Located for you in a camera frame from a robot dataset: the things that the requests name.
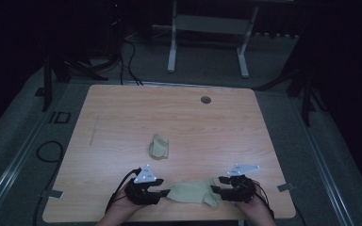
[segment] wooden table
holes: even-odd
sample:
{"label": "wooden table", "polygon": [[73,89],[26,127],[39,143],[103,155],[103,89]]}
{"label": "wooden table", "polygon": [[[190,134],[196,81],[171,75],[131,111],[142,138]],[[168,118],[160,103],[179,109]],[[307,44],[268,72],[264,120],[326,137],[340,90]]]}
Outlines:
{"label": "wooden table", "polygon": [[[203,104],[207,96],[210,104]],[[155,160],[148,146],[155,133],[169,140],[169,158]],[[196,87],[90,88],[55,181],[62,199],[49,199],[47,222],[98,221],[123,177],[150,164],[163,189],[179,182],[226,176],[235,163],[258,165],[259,181],[277,218],[295,216],[272,141],[250,89]],[[161,199],[130,221],[243,219],[229,202],[207,204]]]}

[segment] black cable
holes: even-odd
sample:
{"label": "black cable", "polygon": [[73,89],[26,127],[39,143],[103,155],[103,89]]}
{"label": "black cable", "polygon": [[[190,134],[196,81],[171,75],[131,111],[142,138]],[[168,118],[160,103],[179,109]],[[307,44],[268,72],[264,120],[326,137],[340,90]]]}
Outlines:
{"label": "black cable", "polygon": [[123,186],[124,182],[127,180],[127,178],[128,178],[131,174],[133,174],[133,173],[135,173],[135,174],[138,175],[138,174],[140,173],[140,171],[141,171],[140,168],[138,168],[138,169],[133,169],[133,170],[131,170],[130,172],[128,172],[127,175],[124,176],[123,180],[120,182],[120,184],[119,184],[119,186],[117,187],[116,191],[111,195],[110,200],[109,200],[108,203],[107,203],[107,208],[106,208],[106,210],[105,210],[105,213],[106,213],[107,210],[110,208],[111,204],[113,204],[114,202],[116,202],[116,201],[118,201],[118,200],[126,197],[126,196],[123,196],[123,197],[120,197],[119,199],[116,199],[117,193],[119,192],[120,188],[122,188],[122,186]]}
{"label": "black cable", "polygon": [[266,204],[267,204],[267,205],[270,205],[270,203],[269,203],[269,198],[267,198],[266,191],[263,189],[263,187],[261,187],[261,185],[255,183],[255,182],[254,182],[254,184],[257,185],[257,186],[261,189],[261,191],[263,192],[264,197],[266,198]]}
{"label": "black cable", "polygon": [[130,57],[130,59],[129,59],[129,61],[128,61],[128,70],[129,70],[129,73],[130,73],[130,75],[134,78],[134,80],[136,81],[136,83],[137,83],[138,86],[139,86],[139,85],[143,86],[142,81],[140,81],[140,79],[137,78],[137,76],[135,76],[135,75],[131,72],[131,61],[132,61],[132,59],[133,59],[133,57],[134,57],[134,54],[135,54],[135,45],[134,45],[133,43],[131,43],[130,41],[128,41],[128,40],[124,40],[124,42],[127,43],[127,44],[129,44],[129,45],[131,45],[131,46],[132,46],[132,49],[133,49],[132,54],[131,54],[131,57]]}
{"label": "black cable", "polygon": [[304,220],[304,216],[302,215],[302,212],[299,210],[298,206],[296,206],[294,201],[292,201],[292,203],[293,203],[293,206],[296,209],[296,212],[298,213],[299,217],[301,218],[301,221],[302,221],[303,225],[305,226],[306,224],[305,224],[305,220]]}
{"label": "black cable", "polygon": [[122,68],[120,69],[120,84],[123,84],[124,62],[123,62],[123,56],[122,55],[120,55],[120,62],[122,63]]}
{"label": "black cable", "polygon": [[272,209],[270,208],[269,198],[267,198],[266,191],[264,191],[263,187],[261,187],[259,184],[255,183],[255,182],[254,182],[254,184],[261,189],[266,200],[261,195],[257,194],[257,192],[255,192],[255,195],[266,205],[272,218],[275,218],[274,211],[272,211]]}
{"label": "black cable", "polygon": [[[45,159],[45,158],[43,158],[43,157],[41,156],[41,149],[42,149],[42,147],[45,146],[45,145],[47,145],[47,144],[50,144],[50,143],[54,143],[54,144],[57,144],[57,145],[59,146],[60,156],[59,156],[58,159],[53,159],[53,160],[51,160],[51,159]],[[57,141],[55,141],[55,140],[46,141],[46,142],[42,143],[42,145],[40,145],[40,147],[38,147],[38,149],[37,149],[37,157],[38,157],[38,159],[40,159],[40,161],[45,162],[45,163],[58,163],[58,164],[56,165],[56,167],[55,167],[54,173],[53,173],[53,174],[51,175],[51,177],[49,178],[48,183],[46,183],[45,189],[43,190],[43,192],[44,192],[44,191],[46,191],[46,190],[49,189],[52,181],[54,180],[55,176],[58,174],[58,169],[59,169],[60,164],[61,164],[61,162],[62,162],[62,160],[63,160],[63,157],[64,157],[64,149],[63,149],[63,146],[62,146],[59,142],[57,142]],[[37,206],[35,207],[35,210],[34,210],[34,217],[33,217],[34,226],[37,225],[37,214],[38,214],[38,210],[40,209],[40,205],[41,205],[41,202],[42,202],[42,199],[43,199],[43,196],[42,196],[43,192],[40,194],[40,198],[38,199]]]}

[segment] metal stand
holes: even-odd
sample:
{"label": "metal stand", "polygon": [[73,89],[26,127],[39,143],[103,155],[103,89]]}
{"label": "metal stand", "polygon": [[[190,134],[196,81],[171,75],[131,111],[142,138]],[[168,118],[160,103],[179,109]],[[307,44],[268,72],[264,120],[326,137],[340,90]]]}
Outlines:
{"label": "metal stand", "polygon": [[241,76],[244,78],[249,77],[248,67],[246,65],[245,59],[245,51],[248,45],[249,38],[252,34],[252,28],[255,23],[255,17],[257,15],[257,12],[258,7],[255,7],[250,20],[177,15],[177,0],[173,0],[172,45],[170,47],[169,64],[167,67],[167,71],[169,73],[173,73],[175,71],[175,59],[177,53],[177,30],[190,30],[243,35],[243,44],[239,48],[237,48],[237,55]]}

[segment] person's right hand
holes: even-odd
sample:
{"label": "person's right hand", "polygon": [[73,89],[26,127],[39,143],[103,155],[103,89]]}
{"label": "person's right hand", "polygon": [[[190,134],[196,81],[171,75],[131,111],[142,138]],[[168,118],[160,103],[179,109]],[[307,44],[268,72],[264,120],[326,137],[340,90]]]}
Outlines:
{"label": "person's right hand", "polygon": [[[260,183],[254,181],[256,193],[260,195],[263,199],[263,194],[261,193]],[[234,205],[239,208],[247,217],[249,225],[255,226],[274,226],[275,222],[272,219],[272,215],[269,212],[266,204],[261,201],[256,195],[251,199],[249,203],[245,202],[234,202]]]}

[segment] hand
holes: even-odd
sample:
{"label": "hand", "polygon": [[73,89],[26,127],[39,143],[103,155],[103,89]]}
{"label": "hand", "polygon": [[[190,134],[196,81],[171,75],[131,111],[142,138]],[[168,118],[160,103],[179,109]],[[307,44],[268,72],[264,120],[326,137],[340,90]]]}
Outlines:
{"label": "hand", "polygon": [[145,207],[146,205],[135,205],[125,195],[125,188],[122,189],[116,195],[115,201],[111,204],[104,217],[96,224],[96,226],[118,226],[130,218],[136,211]]}
{"label": "hand", "polygon": [[[262,198],[263,194],[261,193],[260,183],[254,181],[255,190],[258,195]],[[269,212],[266,204],[261,201],[256,195],[251,199],[249,203],[245,202],[235,202],[234,205],[239,208],[243,213],[245,213],[249,225],[255,226],[275,226],[275,222],[272,219],[272,215]]]}

